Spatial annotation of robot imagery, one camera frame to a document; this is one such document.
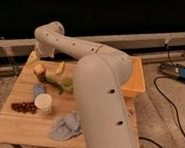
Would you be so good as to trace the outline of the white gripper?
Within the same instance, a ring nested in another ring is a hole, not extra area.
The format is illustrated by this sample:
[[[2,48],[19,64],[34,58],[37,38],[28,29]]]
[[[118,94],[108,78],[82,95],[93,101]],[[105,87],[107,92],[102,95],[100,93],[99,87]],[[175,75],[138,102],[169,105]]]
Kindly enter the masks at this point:
[[[35,47],[36,52],[32,51],[30,53],[29,57],[27,58],[27,62],[33,63],[37,61],[39,58],[43,58],[43,57],[53,58],[54,50],[55,48],[50,46],[49,44],[43,44],[41,42],[36,42],[36,47]]]

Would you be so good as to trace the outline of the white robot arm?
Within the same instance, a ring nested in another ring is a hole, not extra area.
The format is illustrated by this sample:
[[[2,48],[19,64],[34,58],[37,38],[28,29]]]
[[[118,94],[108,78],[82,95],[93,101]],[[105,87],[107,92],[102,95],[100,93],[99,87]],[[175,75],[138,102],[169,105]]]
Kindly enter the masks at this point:
[[[59,22],[37,27],[36,52],[52,57],[57,49],[77,59],[73,92],[87,148],[139,148],[121,92],[133,72],[125,52],[101,43],[68,37]]]

